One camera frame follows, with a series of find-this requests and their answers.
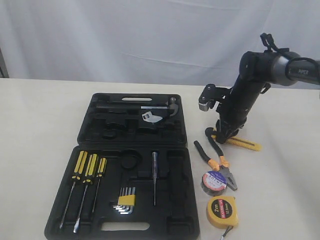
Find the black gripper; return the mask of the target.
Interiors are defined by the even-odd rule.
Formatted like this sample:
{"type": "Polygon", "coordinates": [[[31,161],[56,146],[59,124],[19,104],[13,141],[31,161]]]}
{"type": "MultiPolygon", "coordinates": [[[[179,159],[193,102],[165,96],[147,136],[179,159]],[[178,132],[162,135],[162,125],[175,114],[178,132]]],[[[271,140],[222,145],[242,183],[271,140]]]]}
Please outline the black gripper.
{"type": "Polygon", "coordinates": [[[224,101],[218,104],[216,111],[219,113],[219,121],[216,124],[216,141],[224,144],[228,138],[235,137],[243,128],[250,108],[224,101]]]}

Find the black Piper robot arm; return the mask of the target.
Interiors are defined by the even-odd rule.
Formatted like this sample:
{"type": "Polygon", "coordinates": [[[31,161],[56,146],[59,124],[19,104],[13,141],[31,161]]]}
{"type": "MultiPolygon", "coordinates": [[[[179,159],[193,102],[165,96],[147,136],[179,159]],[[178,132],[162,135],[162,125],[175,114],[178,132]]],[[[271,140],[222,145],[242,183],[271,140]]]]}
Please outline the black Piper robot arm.
{"type": "Polygon", "coordinates": [[[217,111],[218,143],[225,143],[238,134],[260,94],[271,84],[292,86],[297,82],[320,83],[320,62],[300,57],[294,52],[288,59],[275,52],[246,52],[239,62],[239,74],[217,111]]]}

